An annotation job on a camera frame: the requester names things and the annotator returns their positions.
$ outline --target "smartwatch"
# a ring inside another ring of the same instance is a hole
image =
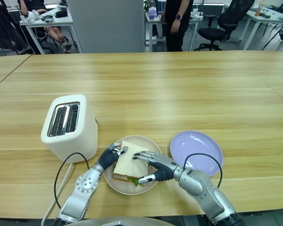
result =
[[[177,20],[181,20],[181,15],[177,14],[175,17]]]

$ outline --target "beige plate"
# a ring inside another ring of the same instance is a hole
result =
[[[149,138],[146,138],[143,136],[127,136],[127,137],[123,137],[119,139],[115,143],[122,143],[123,140],[136,144],[138,146],[147,147],[149,148],[149,151],[151,152],[161,153],[161,150],[157,146],[157,144],[155,144]],[[129,195],[141,194],[151,189],[157,183],[157,181],[151,181],[149,183],[146,183],[146,185],[144,186],[138,185],[137,187],[135,187],[135,185],[131,182],[114,180],[112,176],[113,176],[113,170],[114,170],[115,165],[116,163],[114,163],[112,166],[110,166],[108,169],[105,170],[104,177],[107,183],[110,185],[110,187],[112,187],[117,192],[120,192],[122,194],[129,194]],[[155,171],[156,169],[154,167],[152,166],[148,167],[148,174],[154,173]]]

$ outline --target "white toaster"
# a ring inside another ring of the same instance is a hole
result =
[[[62,161],[74,152],[92,158],[98,146],[98,124],[86,96],[56,98],[48,110],[41,141]],[[83,160],[75,154],[66,163]]]

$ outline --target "gray floor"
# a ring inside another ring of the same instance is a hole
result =
[[[229,41],[225,43],[216,42],[217,45],[220,46],[222,50],[242,50],[244,47],[245,42],[247,41],[247,38],[249,37],[255,23],[250,23],[248,30],[245,34],[244,40],[242,42],[239,41],[239,38],[242,34],[242,31],[245,26],[245,22],[240,22],[239,26],[235,31],[233,31],[231,38]],[[201,28],[206,28],[208,26],[208,23],[206,21],[203,21],[200,25]],[[262,50],[262,48],[268,43],[268,41],[277,33],[277,31],[280,29],[280,26],[277,26],[272,32],[271,30],[274,28],[275,24],[269,24],[266,30],[265,35],[263,36],[264,30],[266,25],[262,24],[255,34],[248,50]],[[217,22],[213,22],[212,27],[217,27]],[[159,25],[158,26],[158,33],[162,34],[162,28]],[[280,43],[281,39],[279,36],[275,37],[273,41],[265,48],[265,50],[276,50]],[[191,42],[191,35],[189,32],[186,32],[184,39],[183,39],[183,51],[188,51],[189,46]],[[202,38],[201,36],[197,35],[194,47],[197,48],[201,43],[209,43],[208,40]],[[166,51],[166,45],[165,43],[159,43],[157,42],[155,45],[153,45],[153,52],[165,52]]]
[[[283,226],[283,209],[240,214],[247,226]],[[205,215],[154,217],[175,226],[212,226]],[[53,220],[46,221],[50,226]],[[0,219],[0,226],[39,226],[40,219]]]

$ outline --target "person's legs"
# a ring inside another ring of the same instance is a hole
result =
[[[58,43],[64,42],[64,38],[60,38],[52,27],[46,26],[44,27],[44,31],[46,31]]]
[[[161,27],[162,27],[162,37],[165,37],[166,36],[166,24],[162,24]]]
[[[154,37],[154,36],[158,36],[158,31],[157,31],[157,26],[156,26],[156,24],[154,24],[154,25],[152,26],[152,37]]]
[[[53,27],[52,29],[55,31],[55,33],[61,40],[64,40],[64,35],[58,27]]]
[[[168,52],[181,52],[183,37],[188,28],[186,25],[179,27],[178,33],[171,34],[171,24],[166,25],[166,48]]]

